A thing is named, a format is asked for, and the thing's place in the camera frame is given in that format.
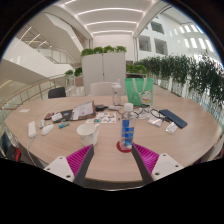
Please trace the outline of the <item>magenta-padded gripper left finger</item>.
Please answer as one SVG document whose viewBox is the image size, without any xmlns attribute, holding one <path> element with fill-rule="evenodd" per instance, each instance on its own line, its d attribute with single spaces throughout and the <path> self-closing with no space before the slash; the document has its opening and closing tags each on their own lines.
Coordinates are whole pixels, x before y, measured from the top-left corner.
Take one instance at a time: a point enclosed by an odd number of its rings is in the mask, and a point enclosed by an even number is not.
<svg viewBox="0 0 224 224">
<path fill-rule="evenodd" d="M 93 155 L 94 146 L 88 145 L 67 157 L 57 157 L 44 170 L 83 187 Z"/>
</svg>

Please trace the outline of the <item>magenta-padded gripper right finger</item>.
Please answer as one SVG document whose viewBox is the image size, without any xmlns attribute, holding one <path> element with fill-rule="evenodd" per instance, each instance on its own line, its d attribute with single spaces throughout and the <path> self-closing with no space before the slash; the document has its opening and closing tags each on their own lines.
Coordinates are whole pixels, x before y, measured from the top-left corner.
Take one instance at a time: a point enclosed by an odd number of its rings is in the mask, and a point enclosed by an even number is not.
<svg viewBox="0 0 224 224">
<path fill-rule="evenodd" d="M 167 153 L 157 154 L 135 143 L 132 144 L 132 154 L 144 185 L 183 169 L 183 166 Z"/>
</svg>

